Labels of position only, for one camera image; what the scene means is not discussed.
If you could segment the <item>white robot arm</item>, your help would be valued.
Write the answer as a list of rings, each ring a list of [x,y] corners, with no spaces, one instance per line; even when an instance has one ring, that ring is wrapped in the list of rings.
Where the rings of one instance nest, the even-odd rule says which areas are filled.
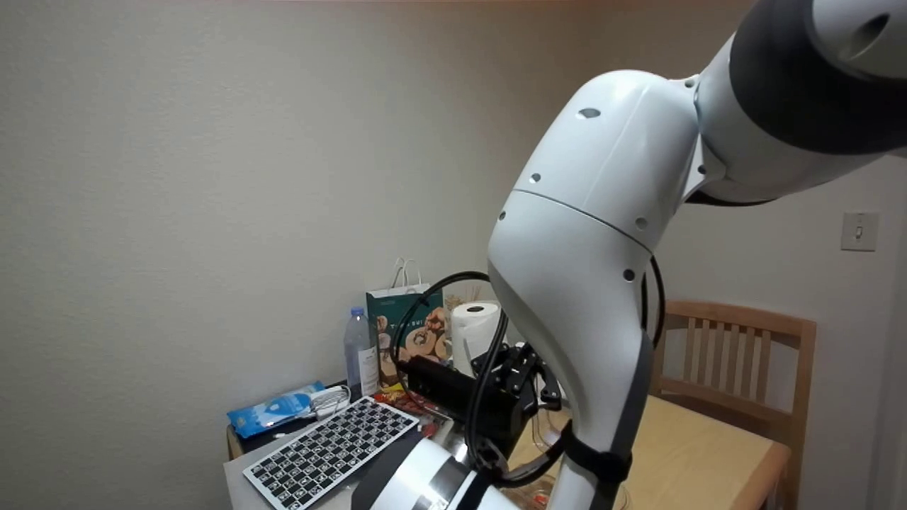
[[[391,447],[355,510],[515,510],[512,483],[557,468],[552,510],[608,510],[632,468],[655,340],[638,287],[681,203],[756,206],[907,146],[907,0],[756,0],[682,78],[583,81],[498,209],[486,277],[552,367],[571,418],[515,474],[431,438]]]

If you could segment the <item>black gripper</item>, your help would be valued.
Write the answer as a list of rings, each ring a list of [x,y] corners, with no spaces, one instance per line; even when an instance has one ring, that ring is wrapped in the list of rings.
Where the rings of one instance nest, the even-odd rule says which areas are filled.
[[[475,413],[475,432],[492,445],[512,445],[539,407],[557,407],[557,379],[526,342],[495,352],[481,401],[472,401],[479,379],[451,366],[410,357],[401,370],[408,389],[435,401],[459,428]]]

